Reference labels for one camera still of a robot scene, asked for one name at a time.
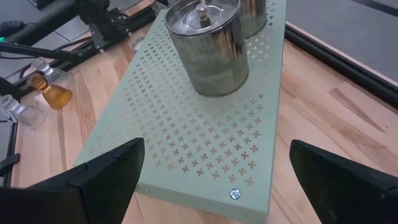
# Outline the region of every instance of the amber glass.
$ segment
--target amber glass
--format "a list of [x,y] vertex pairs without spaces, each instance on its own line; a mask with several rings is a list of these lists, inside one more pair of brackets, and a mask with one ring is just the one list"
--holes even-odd
[[40,90],[53,110],[63,108],[72,98],[72,91],[57,85],[49,85],[47,80],[38,73],[33,74],[27,80],[27,84]]

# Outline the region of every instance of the clear glass cup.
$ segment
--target clear glass cup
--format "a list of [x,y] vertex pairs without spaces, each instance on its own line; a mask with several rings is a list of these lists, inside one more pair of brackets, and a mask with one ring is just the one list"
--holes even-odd
[[47,119],[47,110],[22,105],[11,95],[0,97],[0,107],[8,111],[11,116],[29,130],[39,127]]
[[155,16],[157,16],[159,14],[160,10],[169,8],[175,1],[176,0],[168,0],[168,2],[169,2],[168,6],[165,6],[158,1],[154,1],[152,3],[152,9],[155,11]]
[[42,57],[39,57],[37,60],[32,62],[31,66],[39,71],[42,71],[44,73],[45,79],[51,85],[57,85],[66,88],[73,80],[71,73],[50,67],[50,65]]
[[11,123],[17,123],[17,119],[15,119],[8,110],[5,110],[2,105],[0,105],[0,114],[4,114],[6,119],[11,122]]

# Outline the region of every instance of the gray floor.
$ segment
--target gray floor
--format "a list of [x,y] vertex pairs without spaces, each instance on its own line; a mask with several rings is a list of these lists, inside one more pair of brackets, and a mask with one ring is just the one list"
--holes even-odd
[[[32,14],[23,15],[20,14],[21,11],[25,12],[25,10],[19,8],[16,2],[20,1],[21,5],[24,7],[32,8]],[[140,0],[110,0],[111,5],[110,9],[114,7],[118,7],[121,9],[127,9],[137,3]],[[0,22],[5,20],[11,19],[22,19],[25,22],[34,22],[34,19],[40,16],[40,11],[36,8],[33,8],[28,0],[5,0],[6,4],[11,4],[10,7],[4,7],[0,9]],[[46,38],[42,39],[40,42],[36,43],[35,47],[41,47],[45,49],[55,49],[63,44],[66,44],[70,41],[73,41],[77,37],[81,36],[85,32],[87,32],[86,25],[80,20],[79,17],[76,17],[57,29],[55,32],[51,33],[50,35],[46,36]],[[8,57],[21,57],[25,55],[14,55],[14,54],[6,54],[3,53],[2,56]],[[23,66],[29,64],[32,60],[31,59],[24,59],[24,60],[6,60],[0,59],[0,76],[7,77],[7,79],[14,83],[18,81],[18,75],[14,75],[10,77],[10,74],[15,72],[16,70],[22,68]],[[0,112],[0,121],[5,120],[4,115]],[[0,161],[7,156],[7,147],[9,142],[9,135],[10,135],[11,125],[9,123],[0,123]]]
[[398,17],[350,0],[287,0],[287,20],[398,82]]

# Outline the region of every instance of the screw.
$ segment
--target screw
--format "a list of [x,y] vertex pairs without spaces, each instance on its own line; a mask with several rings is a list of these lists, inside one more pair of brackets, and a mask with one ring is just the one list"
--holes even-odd
[[241,192],[238,189],[232,189],[229,196],[231,196],[233,200],[237,200],[241,197]]

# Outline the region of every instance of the metal can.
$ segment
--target metal can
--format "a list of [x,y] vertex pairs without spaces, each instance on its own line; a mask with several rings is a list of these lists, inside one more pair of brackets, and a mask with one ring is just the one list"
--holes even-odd
[[242,0],[242,23],[245,38],[260,32],[267,24],[267,1]]
[[178,55],[202,95],[230,94],[248,77],[239,11],[239,0],[179,0],[166,14]]

